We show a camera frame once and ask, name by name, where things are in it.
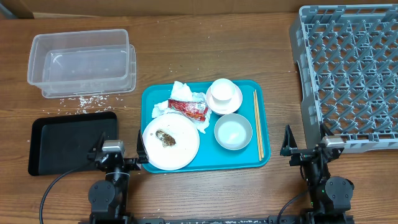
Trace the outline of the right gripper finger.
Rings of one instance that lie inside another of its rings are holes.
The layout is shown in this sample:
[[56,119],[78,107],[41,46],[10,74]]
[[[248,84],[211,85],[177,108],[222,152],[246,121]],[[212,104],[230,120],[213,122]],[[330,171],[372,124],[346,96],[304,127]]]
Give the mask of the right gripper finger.
[[280,150],[281,156],[291,156],[297,150],[297,143],[295,142],[294,135],[289,125],[285,127],[284,140]]
[[321,137],[334,135],[324,123],[320,124],[320,134],[321,134]]

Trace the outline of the brown food scrap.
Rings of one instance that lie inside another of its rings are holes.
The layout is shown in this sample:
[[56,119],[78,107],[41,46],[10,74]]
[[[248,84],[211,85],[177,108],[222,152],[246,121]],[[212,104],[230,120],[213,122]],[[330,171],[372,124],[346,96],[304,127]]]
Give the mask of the brown food scrap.
[[176,144],[175,139],[161,129],[158,129],[155,135],[161,141],[163,147],[174,146]]

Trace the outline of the large white plate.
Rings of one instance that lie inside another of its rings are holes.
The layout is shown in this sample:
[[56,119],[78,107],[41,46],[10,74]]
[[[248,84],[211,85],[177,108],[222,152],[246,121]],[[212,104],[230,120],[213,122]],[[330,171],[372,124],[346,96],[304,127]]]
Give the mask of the large white plate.
[[[158,129],[171,135],[176,144],[163,147],[155,135]],[[195,125],[188,118],[175,113],[153,119],[146,126],[142,138],[149,163],[161,170],[177,170],[187,166],[195,158],[200,146]]]

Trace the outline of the grey bowl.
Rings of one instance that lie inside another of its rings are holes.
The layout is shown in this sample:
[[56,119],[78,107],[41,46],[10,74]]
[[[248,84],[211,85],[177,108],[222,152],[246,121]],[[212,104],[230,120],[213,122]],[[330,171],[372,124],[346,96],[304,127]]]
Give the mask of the grey bowl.
[[217,143],[230,151],[245,148],[252,139],[252,126],[242,115],[223,115],[215,124],[214,135]]

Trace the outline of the red snack wrapper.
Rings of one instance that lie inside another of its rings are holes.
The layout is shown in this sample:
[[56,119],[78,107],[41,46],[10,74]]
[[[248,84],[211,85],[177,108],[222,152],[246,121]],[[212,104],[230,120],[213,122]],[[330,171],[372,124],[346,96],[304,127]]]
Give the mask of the red snack wrapper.
[[208,106],[203,102],[178,101],[169,99],[168,108],[177,110],[185,116],[196,121],[205,121],[205,115],[208,112]]

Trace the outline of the white cup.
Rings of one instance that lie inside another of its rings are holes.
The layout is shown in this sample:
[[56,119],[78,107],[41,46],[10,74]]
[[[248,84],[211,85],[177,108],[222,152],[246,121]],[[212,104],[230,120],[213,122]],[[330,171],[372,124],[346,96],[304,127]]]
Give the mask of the white cup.
[[235,85],[231,80],[220,78],[210,86],[211,96],[217,104],[229,103],[235,94]]

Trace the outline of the grey dishwasher rack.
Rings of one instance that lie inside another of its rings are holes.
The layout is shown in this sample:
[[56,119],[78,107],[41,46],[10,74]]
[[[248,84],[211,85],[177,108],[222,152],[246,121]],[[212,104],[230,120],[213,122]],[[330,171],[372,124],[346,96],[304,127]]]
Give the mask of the grey dishwasher rack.
[[302,6],[289,29],[308,147],[320,125],[345,152],[397,148],[397,5]]

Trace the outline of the black tray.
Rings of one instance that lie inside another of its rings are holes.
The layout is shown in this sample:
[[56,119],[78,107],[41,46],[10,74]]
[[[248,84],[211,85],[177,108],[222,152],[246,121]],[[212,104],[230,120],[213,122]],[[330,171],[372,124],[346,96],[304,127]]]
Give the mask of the black tray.
[[32,124],[28,173],[62,174],[88,162],[87,153],[105,134],[118,139],[115,113],[101,112],[39,118]]

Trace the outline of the right wooden chopstick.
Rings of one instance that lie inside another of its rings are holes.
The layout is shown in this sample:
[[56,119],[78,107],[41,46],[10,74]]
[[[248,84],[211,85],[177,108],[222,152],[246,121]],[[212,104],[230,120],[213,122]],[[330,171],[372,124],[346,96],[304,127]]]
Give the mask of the right wooden chopstick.
[[261,161],[264,158],[264,148],[262,140],[261,118],[259,114],[259,101],[256,90],[254,90],[254,107],[256,112],[256,132],[257,132],[257,141],[258,141],[257,145],[259,150],[259,160]]

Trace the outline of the wooden chopstick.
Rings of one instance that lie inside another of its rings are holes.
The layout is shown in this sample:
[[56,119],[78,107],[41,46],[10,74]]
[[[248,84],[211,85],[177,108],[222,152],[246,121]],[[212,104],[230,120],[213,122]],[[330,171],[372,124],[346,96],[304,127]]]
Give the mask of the wooden chopstick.
[[257,132],[257,141],[258,141],[257,145],[259,150],[259,160],[261,161],[264,158],[264,148],[262,140],[261,118],[259,114],[259,101],[256,90],[254,90],[254,107],[256,112],[256,132]]
[[255,122],[256,122],[258,156],[259,156],[259,161],[262,161],[261,124],[260,124],[260,120],[259,120],[259,107],[258,107],[256,90],[254,90],[254,92],[253,92],[253,102],[254,102],[254,114],[255,114]]

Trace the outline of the left wooden chopstick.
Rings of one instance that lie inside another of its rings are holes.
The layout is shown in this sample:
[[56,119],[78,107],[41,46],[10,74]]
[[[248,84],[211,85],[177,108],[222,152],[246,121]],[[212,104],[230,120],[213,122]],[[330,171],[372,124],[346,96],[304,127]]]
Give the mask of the left wooden chopstick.
[[255,122],[256,122],[258,156],[259,156],[259,161],[262,161],[261,124],[260,124],[260,120],[259,120],[259,107],[258,107],[256,90],[254,90],[254,92],[253,92],[253,102],[254,102],[254,114],[255,114]]

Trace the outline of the teal serving tray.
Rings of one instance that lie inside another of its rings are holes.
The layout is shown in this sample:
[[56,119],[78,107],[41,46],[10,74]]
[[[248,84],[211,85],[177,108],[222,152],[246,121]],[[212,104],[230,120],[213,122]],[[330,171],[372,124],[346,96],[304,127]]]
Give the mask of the teal serving tray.
[[[261,86],[253,80],[233,80],[233,83],[243,94],[243,103],[237,110],[237,114],[244,116],[252,125],[253,137],[251,142],[243,149],[230,151],[220,146],[215,139],[214,127],[216,121],[221,117],[214,113],[210,117],[210,125],[206,128],[206,134],[199,132],[200,145],[195,158],[187,166],[178,170],[161,170],[152,164],[143,164],[146,171],[151,173],[167,172],[193,172],[207,170],[242,169],[260,167],[265,165],[271,157],[271,145],[267,128],[266,111],[262,97]],[[208,90],[211,82],[187,83],[192,92],[204,92]],[[156,103],[163,102],[170,97],[173,84],[152,85],[146,88],[142,94],[141,106],[141,131],[153,120],[152,109]],[[259,160],[257,146],[256,119],[254,112],[254,95],[257,92],[259,115],[261,120],[262,143],[264,158]]]

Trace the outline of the small white saucer bowl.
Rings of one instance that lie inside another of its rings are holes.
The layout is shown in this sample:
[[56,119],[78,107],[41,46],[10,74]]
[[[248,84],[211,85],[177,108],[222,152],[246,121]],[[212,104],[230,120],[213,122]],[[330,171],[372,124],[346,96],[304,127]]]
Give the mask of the small white saucer bowl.
[[209,88],[206,92],[206,103],[208,107],[212,110],[212,112],[218,115],[230,114],[236,112],[243,102],[243,94],[240,88],[235,85],[235,94],[232,99],[226,104],[217,103],[212,94],[211,88]]

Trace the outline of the clear plastic bin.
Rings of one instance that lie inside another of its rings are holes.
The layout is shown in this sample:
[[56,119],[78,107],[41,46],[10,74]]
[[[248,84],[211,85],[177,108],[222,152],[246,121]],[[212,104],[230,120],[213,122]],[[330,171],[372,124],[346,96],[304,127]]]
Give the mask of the clear plastic bin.
[[27,81],[45,98],[131,92],[136,79],[125,29],[39,34],[32,41]]

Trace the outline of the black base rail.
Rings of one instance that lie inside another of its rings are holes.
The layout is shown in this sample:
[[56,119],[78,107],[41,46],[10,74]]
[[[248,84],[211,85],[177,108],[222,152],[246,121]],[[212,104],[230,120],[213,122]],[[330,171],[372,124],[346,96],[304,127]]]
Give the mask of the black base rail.
[[219,218],[219,219],[186,219],[186,220],[164,220],[163,218],[131,218],[119,220],[89,220],[80,223],[130,223],[130,224],[299,224],[308,223],[303,218],[294,215],[282,215],[277,221],[277,216],[267,218]]

